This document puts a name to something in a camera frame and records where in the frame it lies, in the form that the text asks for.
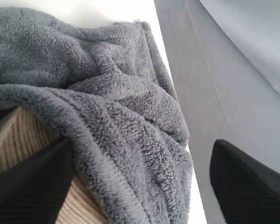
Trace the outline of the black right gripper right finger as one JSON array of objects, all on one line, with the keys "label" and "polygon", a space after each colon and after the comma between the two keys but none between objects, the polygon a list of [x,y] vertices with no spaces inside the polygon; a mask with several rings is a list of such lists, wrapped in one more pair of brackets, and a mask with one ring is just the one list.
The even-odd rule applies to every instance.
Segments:
[{"label": "black right gripper right finger", "polygon": [[216,140],[210,183],[228,224],[280,224],[280,174],[226,140]]}]

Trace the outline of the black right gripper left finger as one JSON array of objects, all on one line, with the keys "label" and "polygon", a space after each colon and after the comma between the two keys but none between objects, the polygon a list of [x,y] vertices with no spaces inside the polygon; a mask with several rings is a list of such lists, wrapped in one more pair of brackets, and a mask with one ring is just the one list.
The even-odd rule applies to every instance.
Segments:
[{"label": "black right gripper left finger", "polygon": [[0,224],[53,224],[73,177],[72,143],[58,140],[0,173]]}]

